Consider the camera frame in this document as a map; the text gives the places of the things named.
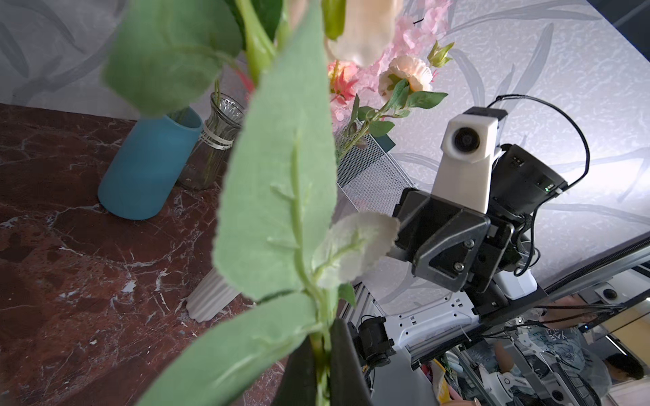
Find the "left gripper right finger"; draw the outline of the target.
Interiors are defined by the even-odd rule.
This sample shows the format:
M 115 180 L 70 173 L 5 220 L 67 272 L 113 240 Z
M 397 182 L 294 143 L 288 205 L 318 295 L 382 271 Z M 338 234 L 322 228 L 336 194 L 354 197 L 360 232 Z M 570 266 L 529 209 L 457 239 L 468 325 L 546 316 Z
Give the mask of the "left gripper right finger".
M 336 319 L 330 328 L 330 404 L 371 406 L 372 400 L 347 324 Z

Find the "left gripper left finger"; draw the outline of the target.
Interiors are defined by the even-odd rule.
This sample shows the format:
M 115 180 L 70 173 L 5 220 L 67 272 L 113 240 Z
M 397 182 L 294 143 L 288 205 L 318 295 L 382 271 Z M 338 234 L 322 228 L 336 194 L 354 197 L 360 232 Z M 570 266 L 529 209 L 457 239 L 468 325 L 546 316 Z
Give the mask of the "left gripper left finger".
M 307 337 L 288 358 L 272 406 L 315 406 L 316 396 L 316 358 Z

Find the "small pink rose stem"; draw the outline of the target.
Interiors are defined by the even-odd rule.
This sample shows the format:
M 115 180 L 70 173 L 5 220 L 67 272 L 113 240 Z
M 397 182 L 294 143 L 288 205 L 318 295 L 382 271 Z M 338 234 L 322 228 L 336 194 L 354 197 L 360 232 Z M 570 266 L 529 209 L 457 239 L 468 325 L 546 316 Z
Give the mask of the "small pink rose stem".
M 346 105 L 355 98 L 356 78 L 359 68 L 356 64 L 336 60 L 328 66 L 330 101 Z

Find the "small peach rose stem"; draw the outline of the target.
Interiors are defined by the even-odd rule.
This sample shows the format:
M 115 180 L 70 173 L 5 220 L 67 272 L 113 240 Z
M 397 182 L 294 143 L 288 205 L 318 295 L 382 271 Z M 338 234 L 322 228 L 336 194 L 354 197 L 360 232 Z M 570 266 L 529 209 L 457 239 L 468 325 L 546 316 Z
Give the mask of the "small peach rose stem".
M 103 70 L 145 118 L 174 117 L 245 51 L 254 83 L 218 206 L 213 265 L 256 306 L 204 333 L 142 405 L 229 405 L 309 337 L 330 404 L 330 328 L 352 282 L 396 240 L 395 218 L 332 219 L 337 163 L 326 41 L 348 1 L 134 1 Z

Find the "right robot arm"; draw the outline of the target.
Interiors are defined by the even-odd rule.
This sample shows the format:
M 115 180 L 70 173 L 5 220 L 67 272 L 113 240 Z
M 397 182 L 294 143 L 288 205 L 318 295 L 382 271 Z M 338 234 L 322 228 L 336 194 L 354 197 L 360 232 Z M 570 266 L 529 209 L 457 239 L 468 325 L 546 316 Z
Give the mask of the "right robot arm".
M 446 294 L 412 311 L 350 323 L 365 367 L 387 365 L 400 350 L 416 365 L 491 328 L 517 301 L 541 294 L 532 275 L 536 216 L 571 183 L 521 146 L 499 142 L 504 105 L 512 100 L 499 95 L 452 118 L 433 188 L 402 191 L 389 256 Z

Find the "pale peach rose cluster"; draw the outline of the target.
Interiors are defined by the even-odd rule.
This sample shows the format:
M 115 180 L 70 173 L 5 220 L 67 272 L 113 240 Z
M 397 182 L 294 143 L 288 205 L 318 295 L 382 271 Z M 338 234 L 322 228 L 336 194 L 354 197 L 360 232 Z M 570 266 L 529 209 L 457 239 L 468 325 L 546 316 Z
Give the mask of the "pale peach rose cluster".
M 346 105 L 331 103 L 332 108 L 349 108 L 348 113 L 333 111 L 335 130 L 339 134 L 336 159 L 342 158 L 354 146 L 361 146 L 363 138 L 384 137 L 395 127 L 394 120 L 406 118 L 413 109 L 436 108 L 447 96 L 446 92 L 433 90 L 437 70 L 452 61 L 450 51 L 455 44 L 436 42 L 425 59 L 411 55 L 397 56 L 379 76 L 377 94 L 383 104 L 375 108 L 363 105 L 357 90 L 355 98 Z

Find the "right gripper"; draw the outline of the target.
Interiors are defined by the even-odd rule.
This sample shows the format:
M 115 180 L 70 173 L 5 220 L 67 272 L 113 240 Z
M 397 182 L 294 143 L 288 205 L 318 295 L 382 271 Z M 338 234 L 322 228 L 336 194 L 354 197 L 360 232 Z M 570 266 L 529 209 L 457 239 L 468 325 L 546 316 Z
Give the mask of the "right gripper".
M 415 188 L 403 190 L 393 217 L 399 233 L 391 258 L 412 262 L 415 277 L 444 289 L 457 292 L 465 285 L 475 307 L 505 306 L 504 295 L 491 282 L 511 243 L 510 222 L 457 211 L 456 205 Z

